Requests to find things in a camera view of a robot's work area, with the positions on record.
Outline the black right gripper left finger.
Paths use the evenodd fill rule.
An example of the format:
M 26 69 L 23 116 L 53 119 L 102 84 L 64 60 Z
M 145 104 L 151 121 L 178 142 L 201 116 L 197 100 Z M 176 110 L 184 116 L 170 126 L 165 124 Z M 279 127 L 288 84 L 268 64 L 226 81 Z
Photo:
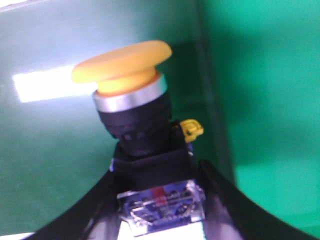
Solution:
M 115 175 L 107 171 L 77 203 L 27 240 L 116 240 L 121 220 Z

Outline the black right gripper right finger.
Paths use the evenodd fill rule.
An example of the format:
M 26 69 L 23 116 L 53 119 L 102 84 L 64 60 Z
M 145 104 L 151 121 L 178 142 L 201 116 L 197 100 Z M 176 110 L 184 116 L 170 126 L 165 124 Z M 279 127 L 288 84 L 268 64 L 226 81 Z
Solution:
M 204 189 L 203 231 L 208 240 L 313 240 L 270 214 L 228 181 L 208 160 L 198 163 Z

